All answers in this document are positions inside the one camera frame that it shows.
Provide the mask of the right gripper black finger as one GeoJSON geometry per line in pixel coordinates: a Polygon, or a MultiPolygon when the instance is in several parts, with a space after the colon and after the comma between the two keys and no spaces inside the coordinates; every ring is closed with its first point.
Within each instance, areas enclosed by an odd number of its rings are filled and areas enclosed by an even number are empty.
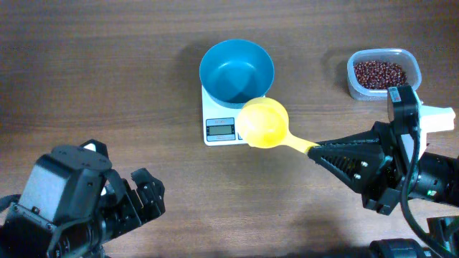
{"type": "Polygon", "coordinates": [[[362,194],[386,163],[380,144],[325,144],[313,147],[308,157],[330,171],[352,191],[362,194]]]}
{"type": "Polygon", "coordinates": [[[333,144],[362,144],[362,143],[378,143],[379,136],[373,130],[368,130],[362,133],[346,136],[333,140],[325,140],[318,142],[319,145],[333,145],[333,144]]]}

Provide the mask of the yellow plastic measuring scoop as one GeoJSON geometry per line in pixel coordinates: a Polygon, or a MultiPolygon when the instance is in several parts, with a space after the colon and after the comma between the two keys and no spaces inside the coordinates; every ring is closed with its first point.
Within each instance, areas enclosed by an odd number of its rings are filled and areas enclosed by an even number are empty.
{"type": "Polygon", "coordinates": [[[256,97],[248,101],[236,118],[236,126],[242,139],[255,148],[268,149],[285,145],[307,154],[310,149],[318,146],[290,132],[287,110],[270,97],[256,97]]]}

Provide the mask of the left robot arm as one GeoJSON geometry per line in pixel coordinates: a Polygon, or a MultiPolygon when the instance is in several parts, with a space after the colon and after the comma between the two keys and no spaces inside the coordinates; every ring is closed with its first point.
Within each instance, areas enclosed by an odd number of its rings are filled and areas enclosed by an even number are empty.
{"type": "Polygon", "coordinates": [[[106,257],[105,243],[166,211],[160,180],[145,168],[131,178],[135,188],[100,141],[53,148],[37,159],[21,194],[1,198],[1,256],[106,257]]]}

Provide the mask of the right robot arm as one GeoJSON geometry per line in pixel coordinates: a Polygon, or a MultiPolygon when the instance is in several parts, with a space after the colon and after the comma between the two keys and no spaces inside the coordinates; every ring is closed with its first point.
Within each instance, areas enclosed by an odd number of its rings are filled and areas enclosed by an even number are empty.
{"type": "MultiPolygon", "coordinates": [[[[400,201],[409,155],[389,123],[345,138],[320,142],[308,157],[330,171],[353,192],[365,209],[389,215],[400,201]]],[[[458,159],[423,153],[408,199],[458,206],[458,159]]]]}

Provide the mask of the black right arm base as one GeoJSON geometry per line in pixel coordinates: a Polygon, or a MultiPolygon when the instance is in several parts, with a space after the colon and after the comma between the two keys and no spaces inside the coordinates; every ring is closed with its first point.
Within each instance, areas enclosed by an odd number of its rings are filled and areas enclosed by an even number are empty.
{"type": "MultiPolygon", "coordinates": [[[[458,216],[427,218],[430,236],[442,244],[453,257],[458,257],[458,216]]],[[[422,258],[440,257],[429,247],[422,247],[414,239],[383,239],[369,245],[371,257],[422,258]]]]}

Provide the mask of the white digital kitchen scale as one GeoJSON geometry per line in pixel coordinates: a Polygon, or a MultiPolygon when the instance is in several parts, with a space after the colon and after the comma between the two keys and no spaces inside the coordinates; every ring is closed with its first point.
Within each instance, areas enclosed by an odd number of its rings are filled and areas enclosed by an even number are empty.
{"type": "Polygon", "coordinates": [[[238,133],[236,118],[243,105],[232,108],[215,102],[202,87],[203,139],[207,146],[244,145],[238,133]]]}

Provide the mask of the teal plastic bowl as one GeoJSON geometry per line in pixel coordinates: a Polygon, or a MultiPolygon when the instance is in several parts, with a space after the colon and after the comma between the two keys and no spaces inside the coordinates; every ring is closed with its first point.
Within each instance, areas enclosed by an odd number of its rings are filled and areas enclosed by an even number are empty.
{"type": "Polygon", "coordinates": [[[246,39],[228,39],[204,54],[199,79],[218,105],[239,109],[251,99],[268,93],[275,80],[275,66],[259,44],[246,39]]]}

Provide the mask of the red beans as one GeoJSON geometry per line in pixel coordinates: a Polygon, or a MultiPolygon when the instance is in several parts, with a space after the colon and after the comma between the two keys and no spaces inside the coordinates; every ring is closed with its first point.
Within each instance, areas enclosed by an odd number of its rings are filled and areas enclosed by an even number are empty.
{"type": "Polygon", "coordinates": [[[357,82],[368,90],[387,90],[407,84],[407,73],[393,62],[366,61],[354,65],[357,82]]]}

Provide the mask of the clear plastic container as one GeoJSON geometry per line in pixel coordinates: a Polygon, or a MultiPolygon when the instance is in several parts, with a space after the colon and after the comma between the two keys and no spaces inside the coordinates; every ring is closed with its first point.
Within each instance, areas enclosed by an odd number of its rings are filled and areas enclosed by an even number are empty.
{"type": "Polygon", "coordinates": [[[389,87],[417,90],[422,74],[415,56],[405,49],[365,49],[351,55],[346,64],[349,93],[355,100],[387,99],[389,87]]]}

